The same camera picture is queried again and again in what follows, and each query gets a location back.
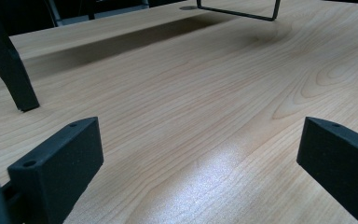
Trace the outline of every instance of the wooden table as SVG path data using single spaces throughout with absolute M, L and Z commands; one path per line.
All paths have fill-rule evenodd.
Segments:
M 194 5 L 13 36 L 42 106 L 17 111 L 0 80 L 0 183 L 98 116 L 105 162 L 65 223 L 356 223 L 296 154 L 306 116 L 358 132 L 358 5 Z

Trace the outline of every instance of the wood grain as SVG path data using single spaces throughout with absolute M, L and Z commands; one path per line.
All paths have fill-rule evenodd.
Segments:
M 98 116 L 105 163 L 65 223 L 356 223 L 296 153 L 306 116 L 358 132 L 358 5 L 287 0 L 275 22 L 191 5 L 13 36 L 42 106 L 16 111 L 0 80 L 0 183 Z

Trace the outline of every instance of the light wood surface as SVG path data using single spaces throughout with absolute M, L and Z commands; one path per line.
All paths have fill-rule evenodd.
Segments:
M 296 154 L 306 116 L 358 132 L 358 5 L 285 0 L 275 22 L 194 5 L 13 36 L 42 106 L 17 111 L 0 80 L 0 183 L 98 116 L 105 162 L 65 223 L 356 223 Z

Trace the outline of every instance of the hole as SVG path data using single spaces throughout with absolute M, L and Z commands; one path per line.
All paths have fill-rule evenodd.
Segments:
M 22 166 L 23 167 L 30 167 L 36 164 L 36 161 L 27 161 L 26 163 L 24 163 Z
M 198 9 L 195 6 L 188 6 L 188 7 L 180 7 L 181 10 L 194 10 L 194 9 Z

